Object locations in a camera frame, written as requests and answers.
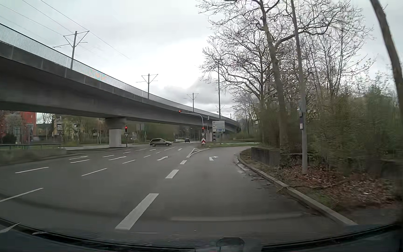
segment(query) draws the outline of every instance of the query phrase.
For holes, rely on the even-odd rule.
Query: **red brick building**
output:
[[[28,143],[29,136],[31,138],[30,142],[32,142],[32,137],[35,135],[37,128],[37,113],[35,112],[0,110],[0,138],[8,133],[4,118],[9,113],[18,113],[21,116],[22,126],[18,130],[18,137],[21,143]]]

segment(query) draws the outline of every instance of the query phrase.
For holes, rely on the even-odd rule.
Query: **guardrail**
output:
[[[63,149],[59,143],[32,143],[32,144],[0,144],[0,151],[5,150],[42,150],[42,149]]]
[[[7,27],[1,23],[0,23],[0,41],[7,43],[11,46],[14,46],[16,48],[22,49],[24,51],[27,51],[29,53],[35,54],[44,59],[50,60],[61,66],[64,66],[67,68],[70,68],[70,66],[71,66],[71,58],[69,56],[64,55],[61,52],[59,52],[53,48],[50,48],[47,45],[36,41],[35,39],[27,37],[26,35],[24,35],[20,32],[17,32],[16,30],[14,30],[10,27]],[[83,64],[82,62],[75,60],[75,59],[73,62],[73,70],[76,72],[79,72],[81,74],[84,74],[86,76],[95,78],[101,82],[107,83],[109,85],[115,86],[117,88],[123,89],[125,91],[131,92],[131,93],[139,95],[141,97],[147,98],[146,91],[133,87],[116,78],[113,78],[107,74],[104,74],[103,72],[98,71],[90,66],[87,66],[87,65]],[[150,94],[149,99],[172,106],[172,107],[176,107],[178,109],[192,111],[192,107],[190,107],[190,106],[179,104],[177,102],[159,97],[157,95]],[[198,108],[195,108],[194,112],[201,113],[201,114],[204,114],[204,115],[207,115],[210,117],[214,117],[214,118],[219,117],[218,114],[214,114],[214,113],[204,111],[204,110],[201,110]],[[225,119],[232,120],[232,119],[230,119],[228,117],[224,117],[224,116],[221,116],[221,118],[224,120]]]

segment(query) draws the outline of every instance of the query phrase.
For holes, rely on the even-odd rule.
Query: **windshield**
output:
[[[0,246],[26,230],[246,246],[394,222],[402,1],[0,0]]]

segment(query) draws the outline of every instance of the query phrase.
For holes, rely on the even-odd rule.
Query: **concrete overpass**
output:
[[[125,121],[201,126],[192,108],[147,93],[103,74],[0,24],[0,109],[106,118],[110,146],[120,146]],[[205,123],[218,115],[195,109]],[[226,117],[228,131],[238,123]]]

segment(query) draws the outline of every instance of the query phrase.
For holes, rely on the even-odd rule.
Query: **car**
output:
[[[166,141],[162,138],[154,138],[154,139],[150,140],[150,145],[151,146],[160,146],[160,145],[170,146],[170,145],[172,145],[172,142]]]

